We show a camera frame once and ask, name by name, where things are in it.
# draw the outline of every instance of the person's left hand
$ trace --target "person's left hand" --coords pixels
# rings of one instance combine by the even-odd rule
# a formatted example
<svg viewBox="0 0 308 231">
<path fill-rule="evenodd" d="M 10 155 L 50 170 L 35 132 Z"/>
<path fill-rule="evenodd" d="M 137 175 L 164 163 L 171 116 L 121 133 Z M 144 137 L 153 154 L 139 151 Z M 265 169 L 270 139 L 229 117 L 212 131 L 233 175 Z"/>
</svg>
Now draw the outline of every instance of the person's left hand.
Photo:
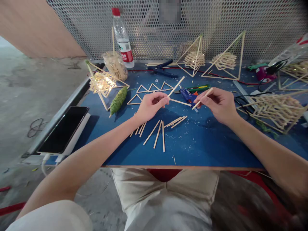
<svg viewBox="0 0 308 231">
<path fill-rule="evenodd" d="M 166 93 L 158 91 L 145 95 L 134 117 L 141 123 L 145 123 L 152 119 L 160 108 L 165 108 L 166 104 L 169 104 L 169 97 Z"/>
</svg>

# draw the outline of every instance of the green yarn ball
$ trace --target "green yarn ball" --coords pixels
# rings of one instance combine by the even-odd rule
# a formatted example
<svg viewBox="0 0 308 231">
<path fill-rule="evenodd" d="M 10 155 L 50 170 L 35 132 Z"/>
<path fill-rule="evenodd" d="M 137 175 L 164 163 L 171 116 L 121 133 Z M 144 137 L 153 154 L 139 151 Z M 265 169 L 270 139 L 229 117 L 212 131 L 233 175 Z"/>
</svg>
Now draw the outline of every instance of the green yarn ball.
<svg viewBox="0 0 308 231">
<path fill-rule="evenodd" d="M 110 105 L 110 116 L 120 110 L 127 95 L 127 86 L 123 87 L 115 96 Z"/>
</svg>

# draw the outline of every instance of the blue pliers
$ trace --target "blue pliers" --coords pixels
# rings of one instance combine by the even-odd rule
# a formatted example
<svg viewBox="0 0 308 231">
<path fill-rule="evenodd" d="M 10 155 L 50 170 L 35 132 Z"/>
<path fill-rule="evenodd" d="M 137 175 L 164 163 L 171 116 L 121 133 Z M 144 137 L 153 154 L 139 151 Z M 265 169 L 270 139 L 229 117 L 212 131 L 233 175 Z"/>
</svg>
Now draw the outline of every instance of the blue pliers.
<svg viewBox="0 0 308 231">
<path fill-rule="evenodd" d="M 169 65 L 172 62 L 173 62 L 173 59 L 170 59 L 169 61 L 167 61 L 167 62 L 165 62 L 163 64 L 159 64 L 157 66 L 149 66 L 148 70 L 152 70 L 152 72 L 150 74 L 158 73 L 158 74 L 162 74 L 162 75 L 168 76 L 170 78 L 178 78 L 178 75 L 171 74 L 171 73 L 161 69 L 164 66 L 167 66 L 167 65 Z"/>
</svg>

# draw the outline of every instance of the perforated metal panel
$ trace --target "perforated metal panel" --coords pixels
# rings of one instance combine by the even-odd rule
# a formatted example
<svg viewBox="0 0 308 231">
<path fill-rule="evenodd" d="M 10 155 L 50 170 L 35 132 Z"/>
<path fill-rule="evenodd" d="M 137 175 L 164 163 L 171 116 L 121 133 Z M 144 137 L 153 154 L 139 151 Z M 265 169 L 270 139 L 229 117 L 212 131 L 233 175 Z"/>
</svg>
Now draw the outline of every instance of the perforated metal panel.
<svg viewBox="0 0 308 231">
<path fill-rule="evenodd" d="M 93 60 L 112 50 L 111 7 L 125 20 L 134 59 L 177 59 L 202 33 L 206 59 L 247 30 L 244 60 L 270 60 L 308 32 L 304 1 L 182 0 L 181 23 L 159 23 L 158 0 L 48 0 Z M 239 55 L 240 45 L 235 49 Z"/>
</svg>

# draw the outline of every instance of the jar of sticks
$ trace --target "jar of sticks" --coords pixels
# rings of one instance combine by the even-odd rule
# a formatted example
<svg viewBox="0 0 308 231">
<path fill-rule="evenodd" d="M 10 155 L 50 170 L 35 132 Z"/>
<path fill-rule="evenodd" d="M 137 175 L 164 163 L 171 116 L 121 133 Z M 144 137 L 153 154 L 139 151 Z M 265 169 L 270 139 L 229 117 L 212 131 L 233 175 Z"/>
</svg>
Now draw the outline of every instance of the jar of sticks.
<svg viewBox="0 0 308 231">
<path fill-rule="evenodd" d="M 120 53 L 117 51 L 107 51 L 102 56 L 111 75 L 119 80 L 125 81 L 128 76 L 128 71 Z"/>
</svg>

